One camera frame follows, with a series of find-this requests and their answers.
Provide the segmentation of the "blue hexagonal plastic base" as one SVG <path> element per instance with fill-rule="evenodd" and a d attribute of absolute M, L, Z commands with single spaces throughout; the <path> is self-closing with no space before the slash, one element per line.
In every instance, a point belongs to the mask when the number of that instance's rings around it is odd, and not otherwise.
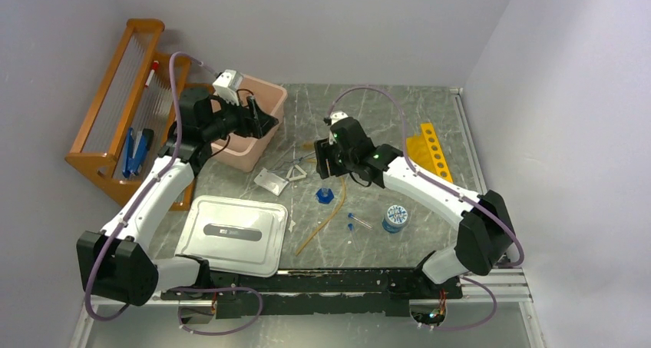
<path fill-rule="evenodd" d="M 334 199 L 334 193 L 331 188 L 322 187 L 317 190 L 316 199 L 320 204 L 330 204 Z"/>

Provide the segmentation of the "metal crucible tongs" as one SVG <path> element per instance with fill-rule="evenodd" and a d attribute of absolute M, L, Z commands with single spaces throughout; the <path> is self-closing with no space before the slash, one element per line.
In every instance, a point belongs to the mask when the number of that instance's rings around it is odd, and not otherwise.
<path fill-rule="evenodd" d="M 288 167 L 294 164 L 299 164 L 300 162 L 303 162 L 312 156 L 315 155 L 315 150 L 314 151 L 304 151 L 299 149 L 299 152 L 296 153 L 294 152 L 292 154 L 292 157 L 287 158 L 287 159 L 281 159 L 278 162 L 274 164 L 274 166 L 270 169 L 271 171 L 281 171 L 284 167 Z"/>

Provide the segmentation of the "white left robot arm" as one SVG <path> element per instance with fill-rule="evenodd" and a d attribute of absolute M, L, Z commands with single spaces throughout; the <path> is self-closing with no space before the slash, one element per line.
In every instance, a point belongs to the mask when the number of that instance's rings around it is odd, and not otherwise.
<path fill-rule="evenodd" d="M 192 298 L 208 295 L 213 278 L 208 260 L 179 254 L 153 261 L 147 253 L 165 213 L 211 159 L 211 144 L 234 134 L 264 138 L 279 124 L 256 96 L 241 104 L 235 90 L 213 94 L 205 87 L 173 96 L 176 121 L 150 173 L 122 210 L 98 232 L 85 231 L 76 244 L 84 303 L 99 296 L 142 306 L 156 292 L 183 289 Z"/>

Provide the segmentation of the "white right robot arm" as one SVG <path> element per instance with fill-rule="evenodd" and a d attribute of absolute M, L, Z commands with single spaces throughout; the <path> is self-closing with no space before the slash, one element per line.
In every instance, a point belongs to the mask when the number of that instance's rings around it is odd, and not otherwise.
<path fill-rule="evenodd" d="M 314 143 L 321 178 L 350 174 L 366 186 L 396 191 L 443 217 L 457 231 L 455 243 L 430 253 L 419 265 L 414 285 L 421 296 L 433 297 L 452 277 L 486 276 L 507 253 L 514 227 L 499 193 L 466 190 L 422 169 L 396 147 L 373 144 L 361 124 L 341 111 L 325 122 L 329 136 Z"/>

